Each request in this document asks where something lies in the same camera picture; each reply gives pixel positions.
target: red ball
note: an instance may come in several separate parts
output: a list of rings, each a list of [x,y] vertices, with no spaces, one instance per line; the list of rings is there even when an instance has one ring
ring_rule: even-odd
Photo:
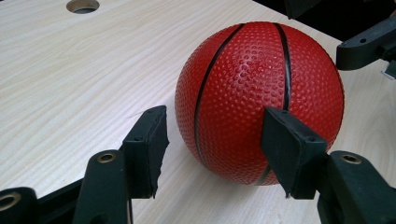
[[[177,125],[192,155],[241,184],[277,183],[261,150],[265,106],[289,110],[332,145],[344,91],[332,59],[311,37],[271,22],[237,24],[205,40],[184,65]]]

